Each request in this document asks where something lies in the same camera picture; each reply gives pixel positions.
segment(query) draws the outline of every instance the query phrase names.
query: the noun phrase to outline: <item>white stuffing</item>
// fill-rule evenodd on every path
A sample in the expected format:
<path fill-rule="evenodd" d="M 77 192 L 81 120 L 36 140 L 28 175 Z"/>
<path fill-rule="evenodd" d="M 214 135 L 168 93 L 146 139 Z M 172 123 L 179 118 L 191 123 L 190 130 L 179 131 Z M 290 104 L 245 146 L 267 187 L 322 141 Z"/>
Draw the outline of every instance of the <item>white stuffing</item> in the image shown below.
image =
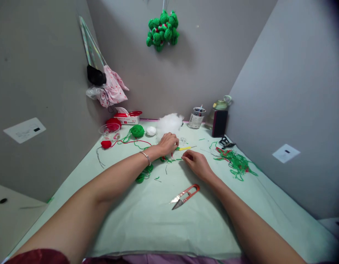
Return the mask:
<path fill-rule="evenodd" d="M 165 115 L 157 122 L 157 143 L 160 142 L 165 133 L 173 133 L 178 136 L 179 129 L 183 124 L 184 117 L 178 116 L 177 113 Z"/>
<path fill-rule="evenodd" d="M 156 134 L 156 128 L 153 127 L 153 126 L 149 126 L 147 129 L 146 129 L 146 134 L 148 136 L 154 136 Z"/>

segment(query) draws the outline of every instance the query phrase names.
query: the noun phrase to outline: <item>green crochet piece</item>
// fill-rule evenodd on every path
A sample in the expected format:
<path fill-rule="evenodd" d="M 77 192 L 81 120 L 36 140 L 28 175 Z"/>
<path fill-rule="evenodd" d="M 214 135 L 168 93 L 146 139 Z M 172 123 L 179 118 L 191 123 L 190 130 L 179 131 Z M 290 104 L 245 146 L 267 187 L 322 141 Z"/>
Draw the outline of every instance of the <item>green crochet piece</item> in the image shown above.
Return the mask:
<path fill-rule="evenodd" d="M 146 39 L 148 47 L 154 45 L 156 50 L 160 52 L 163 50 L 165 42 L 169 42 L 172 45 L 178 43 L 178 18 L 174 11 L 169 16 L 167 11 L 163 10 L 160 18 L 150 19 L 148 27 L 150 28 Z"/>

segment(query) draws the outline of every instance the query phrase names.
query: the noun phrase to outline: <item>hand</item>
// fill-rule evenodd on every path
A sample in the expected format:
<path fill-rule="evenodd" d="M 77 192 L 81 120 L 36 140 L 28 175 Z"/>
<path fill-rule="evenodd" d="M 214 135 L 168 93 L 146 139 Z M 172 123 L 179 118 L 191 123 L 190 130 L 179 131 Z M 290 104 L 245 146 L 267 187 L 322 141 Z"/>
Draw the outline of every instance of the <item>hand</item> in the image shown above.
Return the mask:
<path fill-rule="evenodd" d="M 159 157 L 166 156 L 174 152 L 174 150 L 178 146 L 179 146 L 179 139 L 177 139 L 177 136 L 175 134 L 172 134 L 169 132 L 163 135 L 161 141 L 157 145 L 149 147 L 144 152 L 147 155 L 149 155 L 147 152 L 151 154 L 153 153 L 152 155 L 149 155 L 150 159 L 151 157 L 153 157 L 153 159 L 151 159 L 151 161 L 153 161 Z"/>
<path fill-rule="evenodd" d="M 181 157 L 189 168 L 204 182 L 208 182 L 210 179 L 217 177 L 211 167 L 209 166 L 207 159 L 201 153 L 187 150 Z"/>

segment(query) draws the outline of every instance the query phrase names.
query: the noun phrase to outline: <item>silver bracelet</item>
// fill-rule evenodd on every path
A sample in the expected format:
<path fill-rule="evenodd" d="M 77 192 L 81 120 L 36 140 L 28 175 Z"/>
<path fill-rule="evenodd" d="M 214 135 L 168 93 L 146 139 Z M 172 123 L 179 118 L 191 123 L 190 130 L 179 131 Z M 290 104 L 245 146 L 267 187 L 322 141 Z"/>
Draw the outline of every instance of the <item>silver bracelet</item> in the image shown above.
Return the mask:
<path fill-rule="evenodd" d="M 150 161 L 150 158 L 148 157 L 148 155 L 146 155 L 145 153 L 143 153 L 142 151 L 140 151 L 140 153 L 144 154 L 145 157 L 148 159 L 148 165 L 150 166 L 151 165 L 151 161 Z"/>

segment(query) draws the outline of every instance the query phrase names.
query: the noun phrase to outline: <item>tissue box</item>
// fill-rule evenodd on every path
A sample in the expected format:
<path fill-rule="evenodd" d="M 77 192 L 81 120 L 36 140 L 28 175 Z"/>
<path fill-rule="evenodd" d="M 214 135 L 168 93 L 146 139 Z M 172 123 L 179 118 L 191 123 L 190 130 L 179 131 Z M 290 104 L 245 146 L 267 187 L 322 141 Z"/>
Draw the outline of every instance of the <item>tissue box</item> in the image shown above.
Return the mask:
<path fill-rule="evenodd" d="M 137 125 L 140 121 L 140 115 L 142 114 L 141 111 L 134 111 L 128 113 L 122 107 L 116 107 L 118 113 L 114 115 L 114 118 L 118 119 L 122 125 Z"/>
<path fill-rule="evenodd" d="M 118 119 L 122 125 L 137 125 L 140 121 L 140 116 L 127 116 L 123 113 L 117 113 L 114 118 Z"/>

